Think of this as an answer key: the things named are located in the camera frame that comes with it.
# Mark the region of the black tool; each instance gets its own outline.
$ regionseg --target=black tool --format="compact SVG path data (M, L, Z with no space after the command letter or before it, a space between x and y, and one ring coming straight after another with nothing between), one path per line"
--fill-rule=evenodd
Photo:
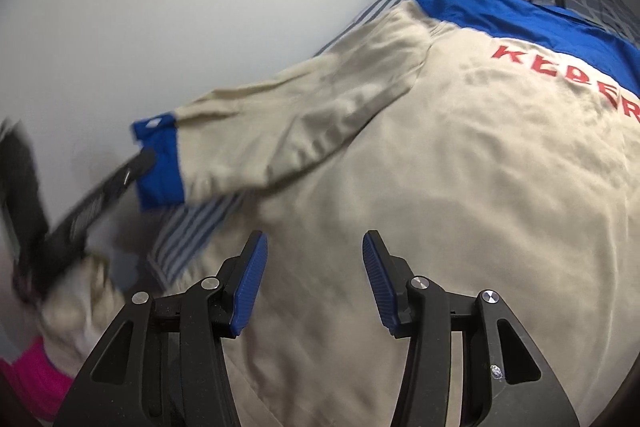
M249 322L267 262L252 232L239 257L185 293L133 295L84 363L54 427L239 427L220 337ZM180 333L184 415L168 392L169 333Z
M375 230L362 254L382 323L411 337L392 427L444 426L451 331L463 333L462 426L578 427L553 370L496 292L447 293L389 255Z
M92 190L49 232L26 134L18 125L2 124L0 209L14 256L14 290L23 302L42 301L67 268L84 257L89 227L155 163L155 153L143 149Z

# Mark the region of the pink fabric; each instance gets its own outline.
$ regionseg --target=pink fabric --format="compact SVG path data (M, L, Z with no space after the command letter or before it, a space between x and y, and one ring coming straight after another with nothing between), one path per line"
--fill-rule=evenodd
M36 418L53 421L74 379L47 358L39 337L13 364L0 359L0 371Z

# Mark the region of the blue cuff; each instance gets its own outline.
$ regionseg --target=blue cuff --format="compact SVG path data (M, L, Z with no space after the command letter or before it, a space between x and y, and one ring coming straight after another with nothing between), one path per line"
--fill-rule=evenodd
M142 147L156 153L156 165L136 184L142 209L183 204L184 187L180 178L174 115L168 112L134 122L131 130Z

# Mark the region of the red lettering on jacket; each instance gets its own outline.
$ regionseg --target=red lettering on jacket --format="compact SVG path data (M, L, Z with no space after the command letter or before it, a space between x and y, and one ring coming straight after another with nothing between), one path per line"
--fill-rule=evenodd
M609 99L613 107L618 108L618 90L616 86L598 81L598 90Z
M638 107L637 103L631 102L631 100L627 100L624 96L622 97L622 110L625 112L627 116L634 115L636 120L640 123L640 107Z
M520 55L524 55L524 52L510 52L508 51L507 46L500 46L498 51L496 51L491 58L500 58L504 57L504 55L509 55L511 57L511 62L521 64L522 60L520 60Z
M538 73L548 74L549 76L556 76L556 73L558 73L556 70L542 69L542 66L545 66L546 64L552 64L554 66L557 66L555 62L551 62L551 60L546 60L545 58L542 57L542 55L536 55L536 58L533 59L533 64L531 65L531 69L534 71L537 71Z
M580 82L580 84L589 84L589 77L587 74L576 68L575 66L567 66L566 75L569 80L574 82Z

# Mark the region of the black clamp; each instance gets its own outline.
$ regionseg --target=black clamp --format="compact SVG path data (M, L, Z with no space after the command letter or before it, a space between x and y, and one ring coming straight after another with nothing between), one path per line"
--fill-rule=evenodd
M362 254L382 323L411 337L392 427L445 425L451 331L463 333L462 426L578 427L553 370L496 292L447 293L389 255L375 230Z
M220 338L236 338L249 322L266 262L266 236L252 232L238 257L185 293L133 295L82 366L54 427L239 427ZM170 333L180 333L184 413L168 391Z

